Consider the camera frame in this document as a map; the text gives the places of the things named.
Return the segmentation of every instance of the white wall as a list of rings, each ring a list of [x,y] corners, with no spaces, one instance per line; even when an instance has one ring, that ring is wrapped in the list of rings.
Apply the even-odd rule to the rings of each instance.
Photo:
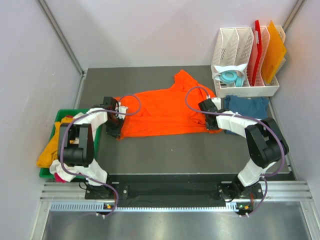
[[[307,0],[285,38],[280,89],[272,99],[294,169],[307,180],[320,212],[320,1]]]
[[[295,0],[46,0],[82,68],[209,65],[219,28],[282,25]]]
[[[80,75],[35,0],[0,7],[0,239],[26,239],[43,188],[36,161]]]

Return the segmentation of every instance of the red cutting board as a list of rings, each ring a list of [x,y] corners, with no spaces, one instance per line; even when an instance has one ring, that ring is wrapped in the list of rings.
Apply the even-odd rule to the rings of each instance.
[[[250,86],[254,86],[256,82],[256,76],[258,73],[259,61],[262,54],[262,40],[261,40],[261,30],[259,20],[254,22],[254,40],[251,50],[251,55],[247,68],[247,77]]]

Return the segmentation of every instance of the gray table surface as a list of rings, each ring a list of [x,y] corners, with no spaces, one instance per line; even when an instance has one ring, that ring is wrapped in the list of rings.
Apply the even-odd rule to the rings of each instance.
[[[210,66],[89,68],[79,108],[100,104],[105,96],[118,97],[167,89],[181,69],[200,84],[214,90]],[[246,139],[224,132],[136,137],[118,141],[107,135],[103,127],[96,160],[110,174],[235,174],[248,162],[249,152]],[[270,172],[278,166],[279,162],[270,168]],[[287,165],[281,172],[289,172]]]

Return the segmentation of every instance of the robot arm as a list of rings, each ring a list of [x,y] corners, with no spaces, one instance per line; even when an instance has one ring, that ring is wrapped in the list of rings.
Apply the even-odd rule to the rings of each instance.
[[[87,117],[76,121],[67,133],[67,141],[64,144],[63,162],[68,167],[72,167],[77,173],[88,176],[89,185],[100,186],[99,183],[91,179],[98,180],[102,183],[108,182],[108,173],[103,170],[95,160],[95,148],[93,133],[102,124],[106,126],[107,134],[118,137],[120,136],[122,126],[125,121],[125,115],[114,114],[110,112],[91,113],[96,110],[113,110],[120,113],[126,113],[127,107],[121,106],[116,99],[105,97],[103,104],[94,106],[87,113]],[[60,161],[61,146],[64,133],[69,123],[63,123],[60,126],[58,142],[58,160]]]
[[[205,114],[206,127],[208,130],[224,129],[230,130],[246,138],[250,159],[244,169],[240,171],[232,181],[231,187],[226,189],[225,194],[231,199],[236,196],[243,196],[250,192],[250,189],[259,181],[261,175],[281,159],[280,147],[275,138],[264,129],[264,127],[248,119],[235,117],[239,115],[232,111],[218,109],[217,98],[209,98],[199,103],[199,107],[204,112],[216,112],[230,114],[212,115]],[[268,117],[262,120],[279,138],[284,154],[289,152],[289,147],[284,139],[276,121]]]

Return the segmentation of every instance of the metal corner post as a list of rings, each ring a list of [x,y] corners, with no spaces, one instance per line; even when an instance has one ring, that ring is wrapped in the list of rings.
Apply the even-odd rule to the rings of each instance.
[[[85,71],[81,67],[78,59],[76,58],[74,52],[72,51],[66,37],[64,36],[63,32],[61,31],[55,17],[53,16],[52,12],[50,11],[47,3],[45,0],[36,0],[41,9],[43,10],[43,13],[45,14],[47,20],[49,21],[50,25],[52,26],[55,34],[57,35],[58,39],[60,40],[61,44],[63,45],[63,48],[65,49],[66,53],[70,57],[71,61],[73,62],[75,68],[77,71],[81,74],[81,76],[84,75]]]
[[[290,27],[290,25],[292,24],[292,22],[294,21],[294,19],[298,15],[299,10],[301,10],[301,8],[302,8],[302,6],[304,5],[305,2],[306,2],[306,0],[297,0],[296,1],[293,9],[289,13],[289,16],[286,18],[286,20],[285,20],[285,22],[283,24],[283,30],[285,32],[288,30],[288,28]]]

